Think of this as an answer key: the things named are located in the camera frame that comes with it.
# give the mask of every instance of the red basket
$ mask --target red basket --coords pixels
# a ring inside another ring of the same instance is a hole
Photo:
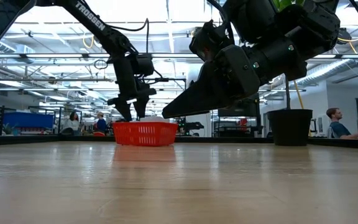
[[[117,122],[113,124],[117,144],[169,146],[175,142],[178,124],[165,122]]]

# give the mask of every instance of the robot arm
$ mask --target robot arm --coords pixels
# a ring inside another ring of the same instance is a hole
[[[289,80],[305,77],[305,60],[335,46],[339,0],[305,0],[280,12],[272,1],[227,0],[221,7],[208,0],[219,9],[223,24],[215,27],[209,21],[193,37],[190,50],[204,65],[198,80],[163,109],[165,118],[231,106],[283,73]],[[234,45],[231,24],[251,47]]]
[[[135,74],[151,75],[154,72],[152,58],[139,55],[129,39],[104,23],[84,0],[0,0],[0,40],[21,14],[34,6],[61,6],[82,23],[100,41],[110,55],[107,63],[112,63],[117,77],[120,94],[118,98],[108,101],[116,105],[116,109],[131,120],[130,104],[127,100],[137,98],[134,103],[139,117],[144,117],[145,106],[150,95],[156,91],[149,85],[141,83]]]

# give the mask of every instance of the man sitting at desk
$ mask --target man sitting at desk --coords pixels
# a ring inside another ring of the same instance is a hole
[[[334,136],[340,139],[358,139],[358,133],[351,134],[349,130],[339,122],[339,120],[342,119],[342,112],[339,108],[330,108],[326,114],[331,119],[329,126],[333,129]]]

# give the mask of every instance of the blue bin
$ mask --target blue bin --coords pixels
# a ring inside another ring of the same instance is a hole
[[[4,114],[4,124],[17,128],[53,128],[53,115],[13,112]]]

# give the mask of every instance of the blue shirt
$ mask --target blue shirt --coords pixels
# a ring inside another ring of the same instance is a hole
[[[99,131],[105,132],[107,128],[106,121],[104,119],[99,119],[97,127]]]
[[[349,130],[343,124],[339,123],[338,121],[332,122],[329,126],[332,127],[333,131],[339,138],[341,136],[351,135]]]

